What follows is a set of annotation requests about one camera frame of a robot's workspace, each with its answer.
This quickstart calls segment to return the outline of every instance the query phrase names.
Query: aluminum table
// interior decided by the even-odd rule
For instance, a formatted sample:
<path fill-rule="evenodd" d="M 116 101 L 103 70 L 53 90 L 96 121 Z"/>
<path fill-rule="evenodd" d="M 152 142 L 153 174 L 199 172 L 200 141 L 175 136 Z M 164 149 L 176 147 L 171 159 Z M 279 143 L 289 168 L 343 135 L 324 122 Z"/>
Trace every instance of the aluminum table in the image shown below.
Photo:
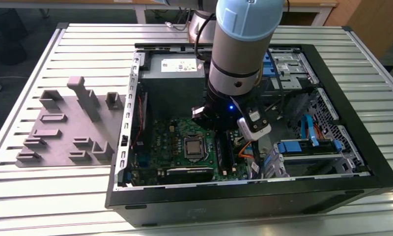
<path fill-rule="evenodd" d="M 25 168 L 16 154 L 40 113 L 44 89 L 73 95 L 68 77 L 85 77 L 96 95 L 125 94 L 135 43 L 187 42 L 165 25 L 69 24 L 57 29 L 0 131 L 0 236 L 119 232 L 148 235 L 393 235 L 393 192 L 324 215 L 133 229 L 104 208 L 109 166 Z M 315 44 L 393 168 L 393 78 L 353 32 L 279 27 L 272 43 Z"/>

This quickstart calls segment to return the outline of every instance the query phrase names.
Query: white label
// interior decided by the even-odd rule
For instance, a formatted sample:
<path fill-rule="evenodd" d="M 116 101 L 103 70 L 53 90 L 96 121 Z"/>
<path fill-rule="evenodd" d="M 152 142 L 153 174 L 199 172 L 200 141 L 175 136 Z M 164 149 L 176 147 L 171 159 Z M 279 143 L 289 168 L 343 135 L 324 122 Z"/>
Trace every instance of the white label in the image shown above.
<path fill-rule="evenodd" d="M 163 59 L 161 72 L 196 72 L 197 59 Z"/>
<path fill-rule="evenodd" d="M 255 170 L 256 173 L 260 172 L 260 167 L 256 165 L 255 162 L 252 162 L 252 169 Z"/>

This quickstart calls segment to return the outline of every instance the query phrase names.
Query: wooden cabinet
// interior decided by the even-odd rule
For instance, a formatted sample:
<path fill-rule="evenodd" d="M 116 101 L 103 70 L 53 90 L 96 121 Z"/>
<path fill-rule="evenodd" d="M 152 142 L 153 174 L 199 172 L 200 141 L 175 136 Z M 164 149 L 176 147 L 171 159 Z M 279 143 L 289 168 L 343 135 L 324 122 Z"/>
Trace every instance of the wooden cabinet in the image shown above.
<path fill-rule="evenodd" d="M 325 26 L 351 26 L 379 58 L 393 45 L 393 0 L 340 0 Z"/>

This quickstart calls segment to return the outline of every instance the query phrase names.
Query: wooden desk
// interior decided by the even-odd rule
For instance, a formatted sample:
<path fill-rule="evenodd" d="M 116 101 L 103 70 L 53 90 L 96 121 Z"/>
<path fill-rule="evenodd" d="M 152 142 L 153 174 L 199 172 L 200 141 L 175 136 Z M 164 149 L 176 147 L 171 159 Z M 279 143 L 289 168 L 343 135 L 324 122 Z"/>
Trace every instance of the wooden desk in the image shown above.
<path fill-rule="evenodd" d="M 291 12 L 313 12 L 312 26 L 323 26 L 331 10 L 337 6 L 336 0 L 289 0 Z M 137 23 L 145 24 L 145 10 L 179 9 L 152 0 L 0 0 L 3 8 L 71 8 L 71 9 L 133 9 Z"/>

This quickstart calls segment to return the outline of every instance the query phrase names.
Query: open computer tower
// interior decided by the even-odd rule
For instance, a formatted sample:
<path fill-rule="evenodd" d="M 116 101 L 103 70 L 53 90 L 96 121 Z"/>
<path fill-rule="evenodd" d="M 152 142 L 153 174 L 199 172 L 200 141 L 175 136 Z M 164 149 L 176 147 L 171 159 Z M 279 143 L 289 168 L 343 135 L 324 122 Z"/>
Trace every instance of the open computer tower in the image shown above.
<path fill-rule="evenodd" d="M 209 71 L 193 45 L 136 48 L 105 204 L 133 226 L 324 213 L 393 189 L 313 45 L 271 45 L 256 89 L 272 131 L 252 144 L 191 119 Z"/>

